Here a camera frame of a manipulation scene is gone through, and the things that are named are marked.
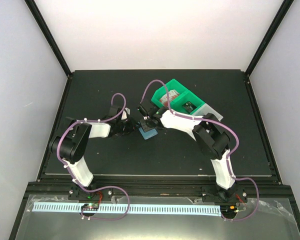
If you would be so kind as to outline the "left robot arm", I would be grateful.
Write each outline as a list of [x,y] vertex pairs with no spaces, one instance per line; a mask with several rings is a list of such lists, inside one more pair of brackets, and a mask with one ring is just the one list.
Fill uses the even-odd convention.
[[87,200],[98,192],[94,176],[89,170],[84,154],[89,139],[121,137],[132,133],[140,124],[130,116],[129,108],[111,107],[109,115],[98,120],[66,119],[66,130],[50,140],[48,149],[68,170],[72,181],[80,189],[79,193]]

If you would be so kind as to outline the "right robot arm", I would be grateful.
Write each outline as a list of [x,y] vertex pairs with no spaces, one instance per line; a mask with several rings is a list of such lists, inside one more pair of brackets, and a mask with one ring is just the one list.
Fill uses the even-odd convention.
[[202,154],[211,160],[216,176],[215,189],[206,191],[206,195],[215,196],[222,202],[228,202],[236,195],[233,187],[236,176],[229,157],[230,137],[214,114],[193,116],[164,106],[159,108],[152,103],[141,103],[137,110],[143,115],[140,124],[145,132],[175,129],[195,140]]

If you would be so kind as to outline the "blue leather card holder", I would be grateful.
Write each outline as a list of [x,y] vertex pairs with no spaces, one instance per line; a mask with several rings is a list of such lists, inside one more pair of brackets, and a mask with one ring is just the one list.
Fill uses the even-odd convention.
[[141,119],[139,121],[139,129],[138,129],[145,140],[148,140],[158,134],[155,128],[151,128],[147,126],[146,122]]

